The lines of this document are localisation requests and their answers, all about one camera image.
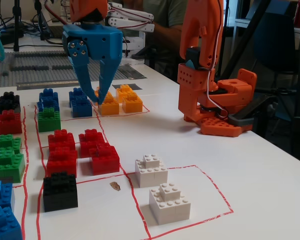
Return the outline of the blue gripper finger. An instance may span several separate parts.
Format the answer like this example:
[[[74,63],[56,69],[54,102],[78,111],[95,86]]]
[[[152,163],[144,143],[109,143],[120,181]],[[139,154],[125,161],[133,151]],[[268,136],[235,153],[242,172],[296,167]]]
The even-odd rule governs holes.
[[[67,50],[82,91],[92,102],[97,103],[99,98],[92,88],[88,69],[90,59],[87,45],[82,40],[74,39],[68,43]]]
[[[112,84],[115,73],[121,63],[121,59],[101,59],[100,64],[100,74],[99,74],[99,90],[98,90],[98,104],[101,105],[109,88]]]

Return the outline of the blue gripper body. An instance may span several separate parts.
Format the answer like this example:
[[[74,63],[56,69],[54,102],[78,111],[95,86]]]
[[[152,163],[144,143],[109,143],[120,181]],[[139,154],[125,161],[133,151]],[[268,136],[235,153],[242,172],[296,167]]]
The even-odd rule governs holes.
[[[83,41],[93,60],[122,59],[123,33],[115,27],[87,23],[64,25],[62,42],[67,53],[72,40]]]

